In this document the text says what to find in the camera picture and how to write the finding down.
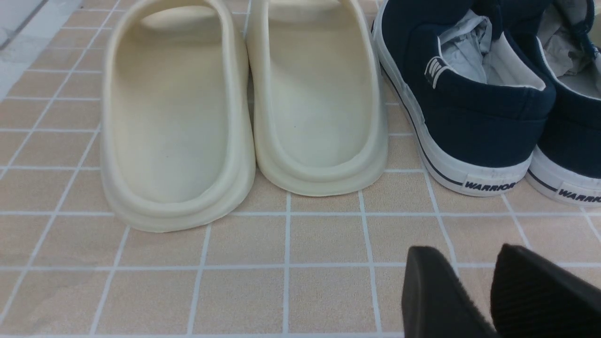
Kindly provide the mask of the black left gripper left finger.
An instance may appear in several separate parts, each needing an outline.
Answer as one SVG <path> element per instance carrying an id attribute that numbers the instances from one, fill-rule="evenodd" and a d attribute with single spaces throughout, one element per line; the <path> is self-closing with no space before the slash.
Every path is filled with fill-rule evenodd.
<path id="1" fill-rule="evenodd" d="M 444 255 L 408 249 L 401 298 L 406 338 L 497 338 Z"/>

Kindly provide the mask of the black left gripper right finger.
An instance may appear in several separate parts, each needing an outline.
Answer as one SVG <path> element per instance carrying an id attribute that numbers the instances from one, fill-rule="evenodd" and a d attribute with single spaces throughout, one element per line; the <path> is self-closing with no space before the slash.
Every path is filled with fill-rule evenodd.
<path id="1" fill-rule="evenodd" d="M 503 244 L 490 313 L 503 338 L 598 338 L 598 287 L 520 245 Z"/>

